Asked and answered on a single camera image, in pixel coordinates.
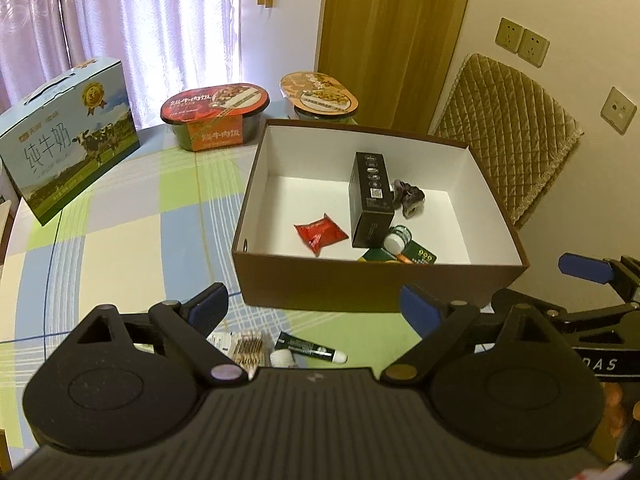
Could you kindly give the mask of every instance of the purple curtain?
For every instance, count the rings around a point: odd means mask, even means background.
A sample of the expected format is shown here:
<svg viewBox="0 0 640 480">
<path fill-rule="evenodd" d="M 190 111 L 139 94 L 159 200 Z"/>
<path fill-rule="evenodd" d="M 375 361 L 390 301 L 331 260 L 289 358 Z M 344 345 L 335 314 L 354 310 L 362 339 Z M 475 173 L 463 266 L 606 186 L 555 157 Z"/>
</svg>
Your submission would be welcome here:
<svg viewBox="0 0 640 480">
<path fill-rule="evenodd" d="M 0 113 L 70 68 L 59 0 L 0 0 Z"/>
<path fill-rule="evenodd" d="M 237 0 L 61 0 L 73 65 L 123 61 L 136 126 L 187 89 L 238 80 Z"/>
</svg>

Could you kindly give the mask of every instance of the double wall outlet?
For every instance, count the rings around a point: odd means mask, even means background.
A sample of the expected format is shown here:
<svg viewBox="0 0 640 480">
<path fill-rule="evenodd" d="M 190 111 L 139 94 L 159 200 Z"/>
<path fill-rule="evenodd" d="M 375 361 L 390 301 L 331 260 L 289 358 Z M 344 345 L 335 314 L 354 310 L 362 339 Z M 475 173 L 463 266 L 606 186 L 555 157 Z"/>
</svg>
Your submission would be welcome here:
<svg viewBox="0 0 640 480">
<path fill-rule="evenodd" d="M 524 27 L 522 27 L 522 25 L 503 18 L 500 20 L 498 34 L 495 36 L 495 43 L 515 54 L 520 46 L 523 32 Z"/>
<path fill-rule="evenodd" d="M 536 34 L 528 28 L 524 29 L 522 41 L 518 47 L 518 56 L 540 68 L 549 50 L 549 40 Z"/>
<path fill-rule="evenodd" d="M 611 88 L 609 97 L 602 107 L 600 115 L 613 126 L 619 133 L 624 134 L 626 129 L 634 118 L 638 107 L 633 104 L 628 97 L 626 97 L 615 86 Z"/>
</svg>

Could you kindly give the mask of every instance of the plaid tablecloth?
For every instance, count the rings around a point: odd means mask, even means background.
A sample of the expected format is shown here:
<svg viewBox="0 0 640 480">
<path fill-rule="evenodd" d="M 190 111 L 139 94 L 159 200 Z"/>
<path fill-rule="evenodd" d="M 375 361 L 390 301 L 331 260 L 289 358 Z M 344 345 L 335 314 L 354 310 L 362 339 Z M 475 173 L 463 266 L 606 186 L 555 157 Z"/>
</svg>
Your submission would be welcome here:
<svg viewBox="0 0 640 480">
<path fill-rule="evenodd" d="M 14 465 L 36 447 L 22 412 L 26 383 L 96 304 L 140 312 L 223 282 L 231 296 L 223 329 L 286 330 L 377 374 L 417 342 L 399 314 L 245 305 L 230 245 L 255 146 L 190 153 L 164 125 L 140 135 L 136 153 L 44 227 L 20 204 L 0 282 L 0 428 Z"/>
</svg>

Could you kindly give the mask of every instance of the red instant food container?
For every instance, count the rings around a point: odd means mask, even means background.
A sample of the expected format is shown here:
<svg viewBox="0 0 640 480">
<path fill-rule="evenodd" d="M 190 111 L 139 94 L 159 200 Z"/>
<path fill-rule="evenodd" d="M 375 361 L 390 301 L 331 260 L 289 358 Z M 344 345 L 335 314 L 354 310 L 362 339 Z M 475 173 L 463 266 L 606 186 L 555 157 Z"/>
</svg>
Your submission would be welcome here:
<svg viewBox="0 0 640 480">
<path fill-rule="evenodd" d="M 182 148 L 199 152 L 252 140 L 268 105 L 264 88 L 232 83 L 180 92 L 165 101 L 160 117 Z"/>
</svg>

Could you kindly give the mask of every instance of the quilted chair cover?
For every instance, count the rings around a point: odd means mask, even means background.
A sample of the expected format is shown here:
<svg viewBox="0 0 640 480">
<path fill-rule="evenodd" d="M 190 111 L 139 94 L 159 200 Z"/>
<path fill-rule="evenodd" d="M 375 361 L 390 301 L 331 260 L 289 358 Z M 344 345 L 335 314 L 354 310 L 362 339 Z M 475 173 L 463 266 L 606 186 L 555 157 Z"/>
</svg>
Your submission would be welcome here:
<svg viewBox="0 0 640 480">
<path fill-rule="evenodd" d="M 521 227 L 583 133 L 538 83 L 472 54 L 433 135 L 462 140 L 476 150 L 511 220 Z"/>
</svg>

